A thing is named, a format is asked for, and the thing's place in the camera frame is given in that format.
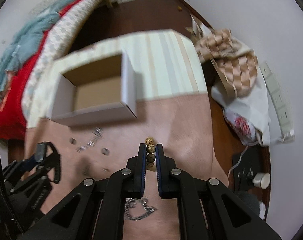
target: striped cloth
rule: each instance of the striped cloth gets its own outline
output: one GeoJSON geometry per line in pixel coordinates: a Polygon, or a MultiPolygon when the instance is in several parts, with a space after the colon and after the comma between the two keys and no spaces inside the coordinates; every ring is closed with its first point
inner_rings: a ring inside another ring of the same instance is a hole
{"type": "Polygon", "coordinates": [[[190,39],[173,30],[126,34],[106,39],[54,61],[43,73],[27,120],[27,128],[47,117],[60,73],[124,49],[136,73],[137,100],[207,93],[198,55],[190,39]]]}

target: baseboard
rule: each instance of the baseboard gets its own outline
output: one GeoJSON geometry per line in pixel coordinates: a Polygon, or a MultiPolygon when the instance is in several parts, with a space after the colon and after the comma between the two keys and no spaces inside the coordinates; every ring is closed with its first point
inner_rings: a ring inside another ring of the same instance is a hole
{"type": "Polygon", "coordinates": [[[179,0],[184,6],[187,7],[187,9],[190,11],[191,14],[195,15],[205,26],[208,28],[213,29],[213,27],[193,8],[191,7],[187,2],[184,0],[179,0]]]}

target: pink cloth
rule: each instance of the pink cloth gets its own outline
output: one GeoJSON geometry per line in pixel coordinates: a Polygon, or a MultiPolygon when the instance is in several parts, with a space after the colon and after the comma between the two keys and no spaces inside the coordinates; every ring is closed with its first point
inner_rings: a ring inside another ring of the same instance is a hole
{"type": "MultiPolygon", "coordinates": [[[[34,152],[36,143],[42,141],[53,142],[61,154],[62,179],[60,184],[53,185],[53,191],[42,206],[43,212],[48,212],[85,178],[108,178],[124,168],[128,158],[137,155],[139,144],[148,136],[163,144],[165,156],[174,158],[178,168],[195,178],[216,177],[228,185],[213,151],[207,94],[140,102],[137,112],[136,121],[101,125],[103,138],[81,153],[76,152],[76,148],[93,137],[93,126],[71,129],[42,119],[36,128],[27,130],[26,157],[34,152]],[[77,140],[76,145],[69,142],[70,137],[77,140]],[[101,153],[102,147],[110,150],[108,156],[101,153]]],[[[139,221],[125,220],[124,240],[179,239],[177,202],[159,198],[155,168],[154,165],[151,171],[146,171],[145,197],[148,205],[157,210],[139,221]]],[[[138,206],[130,209],[131,215],[144,213],[138,206]]]]}

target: white cable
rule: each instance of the white cable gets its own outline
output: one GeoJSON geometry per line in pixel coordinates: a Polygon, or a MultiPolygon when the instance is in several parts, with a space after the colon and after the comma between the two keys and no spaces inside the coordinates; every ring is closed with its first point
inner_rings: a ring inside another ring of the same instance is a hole
{"type": "MultiPolygon", "coordinates": [[[[275,142],[277,142],[277,141],[279,141],[279,142],[284,142],[285,138],[286,138],[285,136],[284,136],[283,138],[275,138],[275,139],[270,140],[270,143],[275,143],[275,142]]],[[[240,158],[239,158],[238,162],[237,162],[234,166],[232,166],[232,167],[229,169],[228,175],[227,175],[227,178],[228,178],[228,179],[229,179],[229,175],[230,175],[231,171],[232,171],[234,168],[236,168],[236,167],[240,164],[241,158],[243,157],[243,155],[245,154],[245,152],[248,150],[248,146],[254,146],[254,145],[256,145],[256,144],[259,144],[259,142],[257,141],[257,142],[254,142],[254,143],[248,143],[248,144],[246,145],[246,148],[245,148],[245,149],[243,150],[243,152],[240,154],[240,158]]]]}
{"type": "Polygon", "coordinates": [[[229,179],[229,175],[230,175],[231,171],[232,171],[234,168],[236,168],[236,167],[240,164],[241,158],[243,157],[243,155],[244,155],[245,152],[247,151],[248,146],[254,146],[254,145],[258,144],[258,143],[259,143],[259,142],[257,141],[257,142],[254,142],[254,143],[248,143],[248,144],[246,145],[246,148],[245,148],[245,149],[243,150],[243,152],[240,154],[240,158],[239,158],[238,162],[237,162],[234,166],[232,166],[232,167],[229,169],[228,175],[227,175],[227,178],[228,178],[228,179],[229,179]]]}

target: spotted bead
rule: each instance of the spotted bead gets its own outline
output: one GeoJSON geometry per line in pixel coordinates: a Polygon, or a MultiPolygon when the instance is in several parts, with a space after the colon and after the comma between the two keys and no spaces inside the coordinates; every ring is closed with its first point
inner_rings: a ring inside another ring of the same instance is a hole
{"type": "Polygon", "coordinates": [[[147,137],[146,140],[145,140],[145,144],[147,146],[154,145],[154,139],[152,137],[147,137]]]}
{"type": "Polygon", "coordinates": [[[150,170],[154,166],[154,163],[146,162],[146,170],[150,170]]]}
{"type": "Polygon", "coordinates": [[[148,153],[154,153],[156,151],[155,145],[148,145],[147,146],[147,152],[148,153]]]}
{"type": "Polygon", "coordinates": [[[156,159],[156,156],[152,153],[147,154],[146,160],[150,163],[153,163],[156,159]]]}

